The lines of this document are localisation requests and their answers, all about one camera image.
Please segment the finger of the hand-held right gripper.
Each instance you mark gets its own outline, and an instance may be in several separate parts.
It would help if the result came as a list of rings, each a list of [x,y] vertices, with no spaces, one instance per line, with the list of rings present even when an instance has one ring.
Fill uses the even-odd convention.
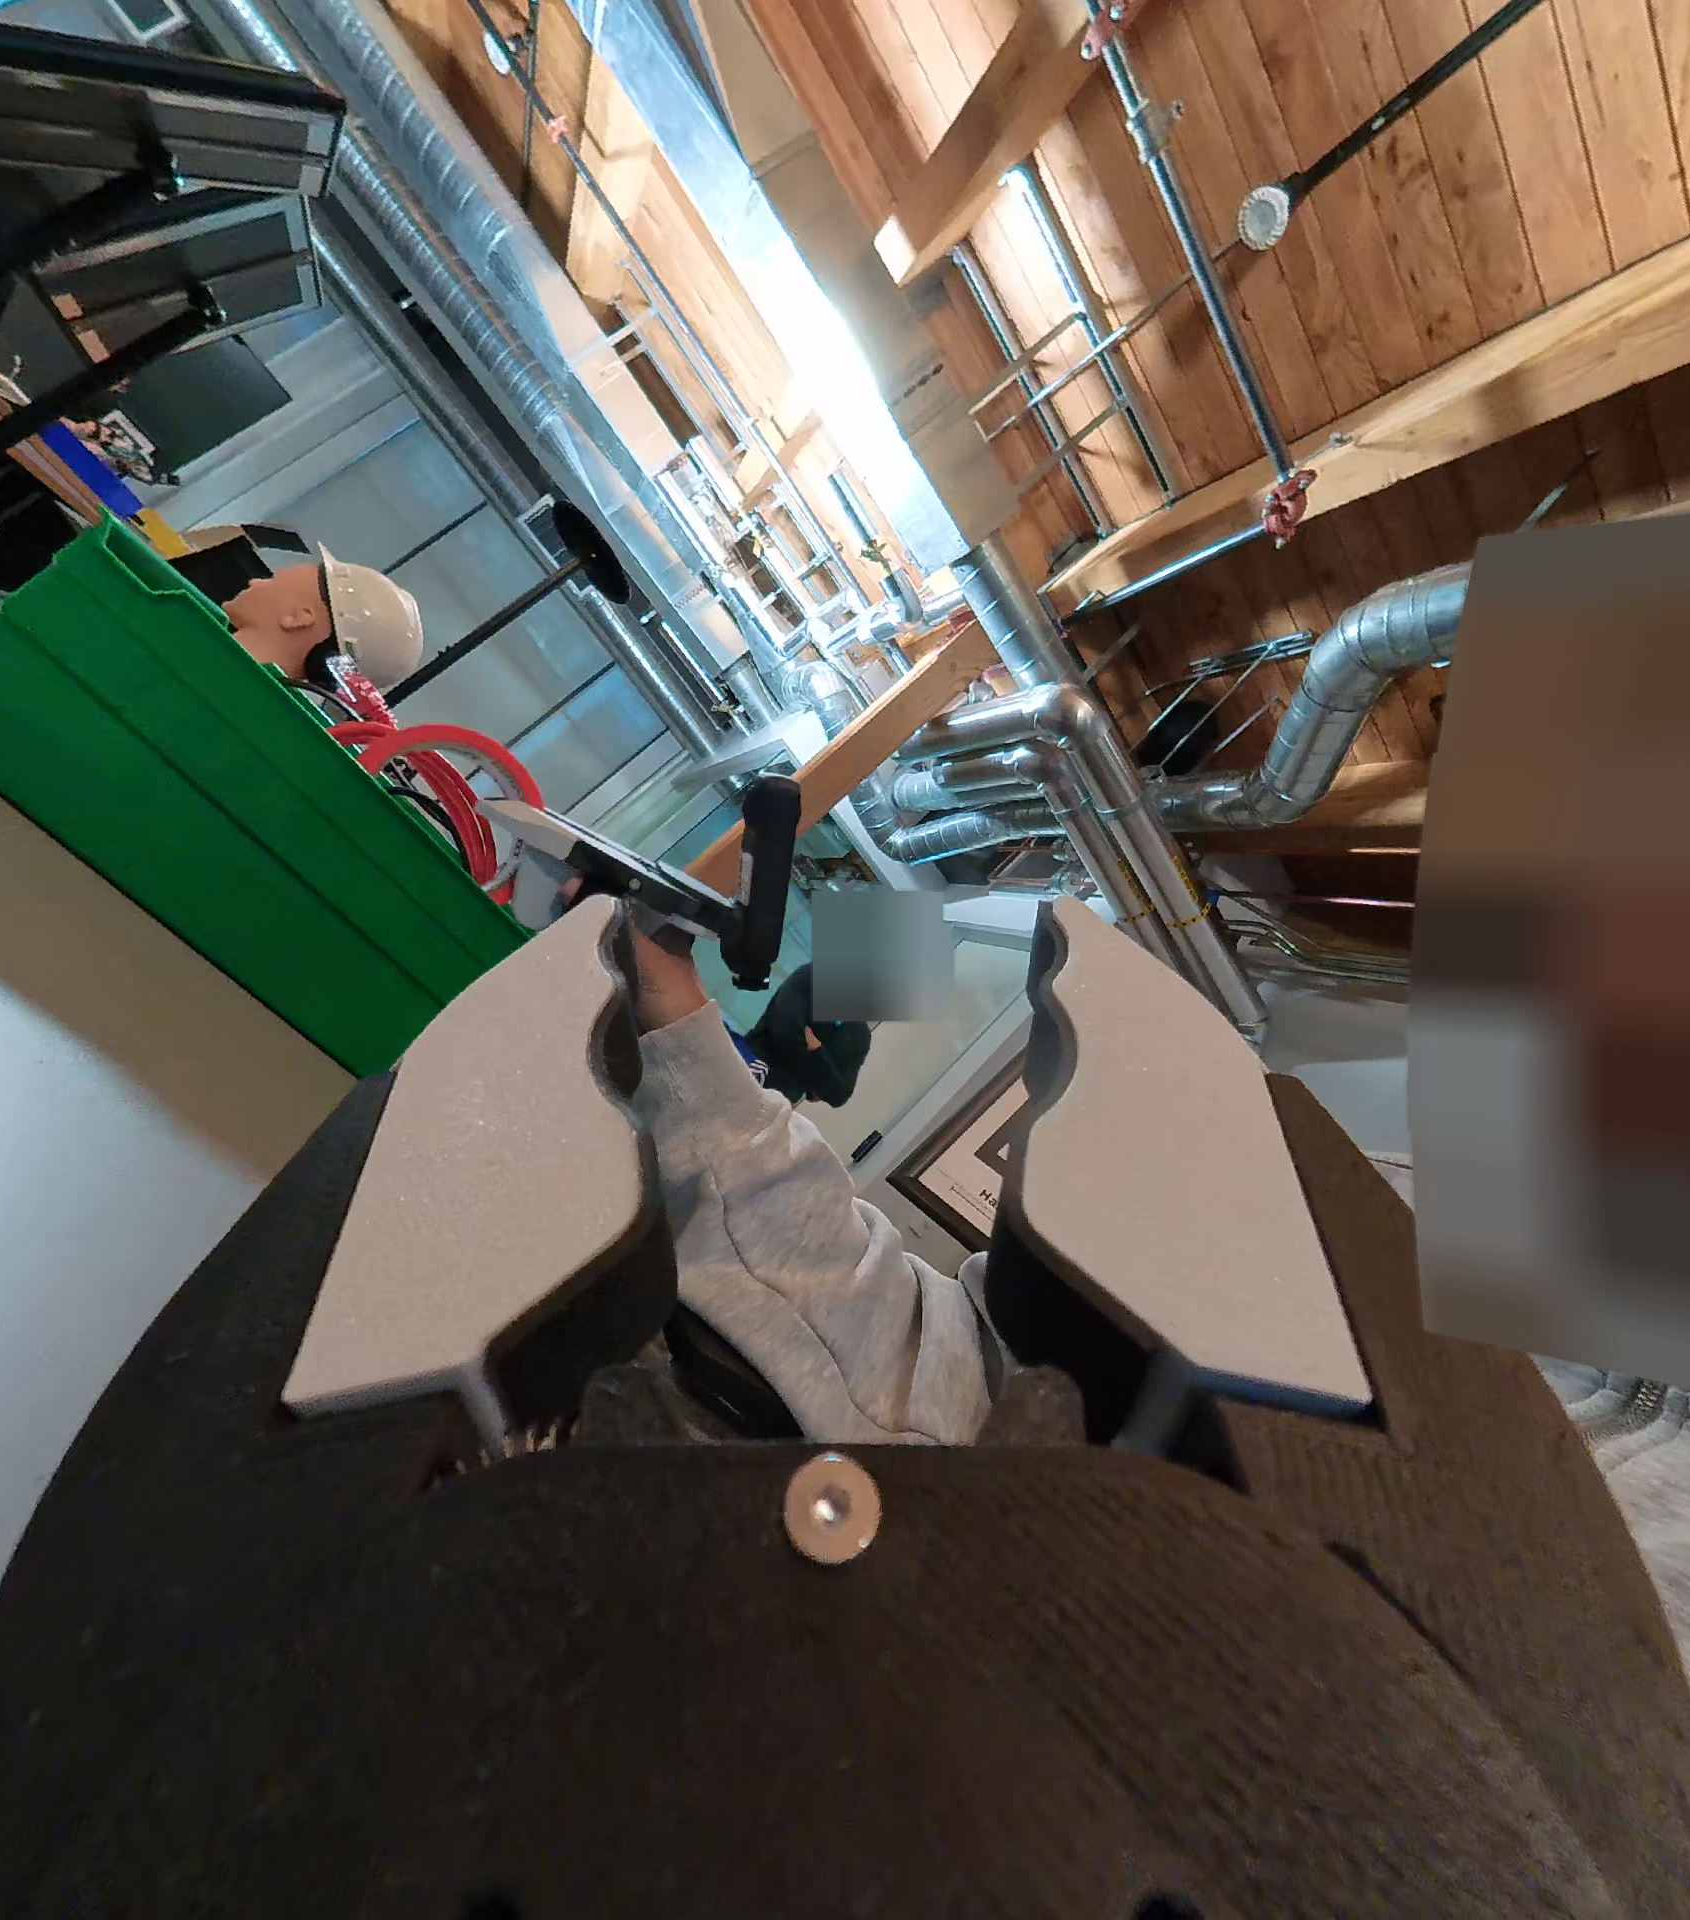
[[[485,798],[480,813],[500,841],[497,878],[509,880],[508,909],[531,935],[566,912],[559,897],[568,881],[582,884],[582,896],[625,902],[633,926],[650,937],[673,928],[691,939],[726,941],[737,928],[737,899],[564,813],[512,798]]]

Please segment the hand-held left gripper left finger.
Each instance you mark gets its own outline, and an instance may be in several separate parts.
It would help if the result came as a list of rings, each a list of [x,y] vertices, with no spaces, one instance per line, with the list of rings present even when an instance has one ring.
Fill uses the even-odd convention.
[[[281,1386],[321,1417],[445,1393],[485,1448],[573,1417],[678,1300],[633,931],[593,896],[405,1047]]]

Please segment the person's right forearm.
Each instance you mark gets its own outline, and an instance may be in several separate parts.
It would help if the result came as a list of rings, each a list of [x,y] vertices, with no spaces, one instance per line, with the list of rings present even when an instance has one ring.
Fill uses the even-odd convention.
[[[831,1443],[972,1445],[1011,1362],[986,1254],[918,1257],[817,1127],[745,1068],[703,1004],[639,1039],[679,1301]]]

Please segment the silver elbow pipe cluster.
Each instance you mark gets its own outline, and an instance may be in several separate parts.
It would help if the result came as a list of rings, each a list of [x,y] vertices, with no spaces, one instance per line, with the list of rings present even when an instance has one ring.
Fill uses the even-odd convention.
[[[1241,972],[1177,841],[1153,817],[1139,772],[1096,699],[1041,683],[931,720],[891,755],[893,808],[928,813],[986,796],[1003,835],[1029,829],[1028,803],[1003,819],[1000,792],[1036,788],[1119,930],[1206,996],[1247,1043],[1265,1007]]]

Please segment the person's right hand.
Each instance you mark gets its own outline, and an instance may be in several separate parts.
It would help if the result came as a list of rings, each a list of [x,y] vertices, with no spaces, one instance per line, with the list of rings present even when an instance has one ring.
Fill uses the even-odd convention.
[[[694,941],[673,926],[633,930],[633,1009],[639,1033],[654,1035],[711,1004]]]

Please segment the framed black white poster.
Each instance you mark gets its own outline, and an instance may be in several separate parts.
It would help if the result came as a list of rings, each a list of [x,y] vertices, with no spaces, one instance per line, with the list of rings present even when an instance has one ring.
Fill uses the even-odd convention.
[[[967,1254],[993,1236],[1006,1180],[1031,1124],[1018,1038],[982,1069],[928,1105],[925,1125],[902,1147],[883,1183]]]

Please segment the black disc on pole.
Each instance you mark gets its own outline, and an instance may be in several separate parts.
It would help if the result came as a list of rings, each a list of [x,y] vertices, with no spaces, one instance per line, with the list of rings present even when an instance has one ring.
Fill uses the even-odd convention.
[[[553,594],[564,591],[566,587],[583,587],[615,609],[623,609],[630,603],[630,577],[622,568],[612,542],[586,511],[568,500],[553,500],[547,510],[547,524],[559,542],[564,557],[550,563],[550,570],[539,581],[526,587],[512,601],[472,625],[463,636],[441,648],[435,656],[417,664],[397,683],[387,685],[382,692],[385,708],[399,708],[402,702],[423,692],[449,668],[468,660],[514,621],[522,619],[523,613],[533,612],[539,603]]]

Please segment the white hard hat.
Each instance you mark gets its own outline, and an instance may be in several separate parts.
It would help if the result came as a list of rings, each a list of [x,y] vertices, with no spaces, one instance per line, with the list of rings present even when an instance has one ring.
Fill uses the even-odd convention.
[[[387,689],[404,683],[426,660],[419,603],[385,574],[313,548],[330,638],[351,668]]]

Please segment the mannequin head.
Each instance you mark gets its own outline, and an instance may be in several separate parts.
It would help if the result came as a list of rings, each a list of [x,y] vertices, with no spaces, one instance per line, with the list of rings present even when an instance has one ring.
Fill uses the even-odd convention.
[[[299,562],[257,577],[221,603],[238,645],[257,664],[307,683],[333,643],[325,575]]]

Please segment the green plastic crate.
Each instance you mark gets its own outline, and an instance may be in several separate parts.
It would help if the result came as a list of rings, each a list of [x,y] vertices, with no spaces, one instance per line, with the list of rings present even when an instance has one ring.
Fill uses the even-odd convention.
[[[528,941],[115,518],[0,601],[0,799],[357,1077]]]

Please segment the blue storage bin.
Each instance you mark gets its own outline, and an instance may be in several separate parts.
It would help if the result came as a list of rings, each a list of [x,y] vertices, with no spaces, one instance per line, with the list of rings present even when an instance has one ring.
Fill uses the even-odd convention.
[[[111,459],[88,443],[69,422],[49,422],[33,438],[111,515],[130,519],[141,513],[144,500],[134,481],[119,473]]]

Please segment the silver framed monitor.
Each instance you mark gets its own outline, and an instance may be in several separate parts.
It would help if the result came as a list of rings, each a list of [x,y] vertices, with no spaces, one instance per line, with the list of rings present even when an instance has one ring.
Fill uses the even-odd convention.
[[[164,164],[184,190],[317,198],[344,123],[299,72],[0,20],[0,169],[64,193]]]
[[[43,260],[30,281],[93,360],[175,319],[204,315],[195,342],[210,343],[325,297],[307,202],[230,187],[161,203]]]

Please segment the black ceiling conduit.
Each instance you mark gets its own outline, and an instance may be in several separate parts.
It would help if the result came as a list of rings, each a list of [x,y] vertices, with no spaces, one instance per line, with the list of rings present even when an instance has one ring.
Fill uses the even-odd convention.
[[[1386,131],[1391,131],[1440,87],[1456,80],[1461,70],[1482,59],[1492,46],[1529,18],[1540,6],[1540,1],[1504,1],[1487,12],[1482,21],[1460,35],[1454,46],[1380,104],[1366,120],[1349,127],[1320,155],[1290,171],[1283,180],[1277,180],[1275,187],[1282,191],[1286,203],[1290,207],[1298,206],[1323,182],[1348,167],[1352,160],[1375,146]]]

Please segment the silver flexible elbow duct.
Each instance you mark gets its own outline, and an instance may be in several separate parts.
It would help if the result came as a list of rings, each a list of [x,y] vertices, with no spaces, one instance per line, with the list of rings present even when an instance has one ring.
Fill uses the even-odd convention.
[[[1456,562],[1380,587],[1314,643],[1264,760],[1247,773],[1160,780],[1151,810],[1171,829],[1290,826],[1327,793],[1386,689],[1450,664],[1473,565]]]

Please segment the silver spiral duct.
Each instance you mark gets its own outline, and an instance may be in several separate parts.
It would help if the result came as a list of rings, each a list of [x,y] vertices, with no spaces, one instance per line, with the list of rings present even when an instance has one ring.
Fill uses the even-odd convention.
[[[576,612],[698,760],[727,748],[709,668],[743,636],[660,476],[665,418],[379,3],[192,3],[213,47],[345,102],[316,250],[335,302],[397,370],[494,505],[539,548],[544,496],[602,532],[623,607]]]

